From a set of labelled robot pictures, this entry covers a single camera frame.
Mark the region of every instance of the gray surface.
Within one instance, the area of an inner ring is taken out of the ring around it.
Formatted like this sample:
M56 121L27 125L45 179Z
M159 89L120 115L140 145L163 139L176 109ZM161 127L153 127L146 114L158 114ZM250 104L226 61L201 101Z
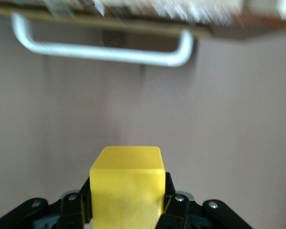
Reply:
M108 145L157 145L199 204L286 228L286 32L163 68L33 54L0 19L0 216L78 189Z

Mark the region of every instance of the silver screw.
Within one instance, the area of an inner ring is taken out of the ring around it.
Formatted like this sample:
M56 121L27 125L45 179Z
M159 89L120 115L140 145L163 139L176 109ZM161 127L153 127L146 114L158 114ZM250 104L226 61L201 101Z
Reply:
M177 196L175 197L175 199L176 199L178 202L184 201L184 198L183 198L183 196L181 196L181 195L177 195Z
M41 204L40 200L34 200L33 204L32 204L32 207L35 208L35 207L38 207L39 205Z
M210 206L211 208L213 208L213 209L218 208L218 204L216 204L216 203L213 202L213 201L209 202L209 206Z
M76 199L76 195L71 195L71 196L69 196L69 198L68 198L68 200L74 200L74 199Z

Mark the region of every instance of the drawer handle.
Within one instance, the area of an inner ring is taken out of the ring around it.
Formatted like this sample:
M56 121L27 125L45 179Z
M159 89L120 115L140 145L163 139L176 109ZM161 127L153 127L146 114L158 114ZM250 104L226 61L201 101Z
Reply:
M190 59L194 45L194 38L188 30L182 31L178 48L173 52L37 42L32 37L31 23L27 18L13 13L11 20L14 34L20 43L28 50L44 55L178 67Z

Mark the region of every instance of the white object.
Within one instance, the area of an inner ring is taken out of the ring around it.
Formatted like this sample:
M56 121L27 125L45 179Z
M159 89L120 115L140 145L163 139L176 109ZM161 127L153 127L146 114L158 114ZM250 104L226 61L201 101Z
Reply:
M36 42L32 37L31 24L28 19L19 13L13 13L11 18L15 36L20 43L28 50L44 55L177 67L189 60L194 44L194 38L188 30L182 31L179 46L173 52Z

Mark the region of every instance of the yellow block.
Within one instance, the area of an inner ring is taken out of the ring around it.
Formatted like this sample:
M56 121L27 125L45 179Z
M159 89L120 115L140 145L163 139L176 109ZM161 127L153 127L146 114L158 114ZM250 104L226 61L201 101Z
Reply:
M108 146L90 169L94 229L154 229L165 169L155 146Z

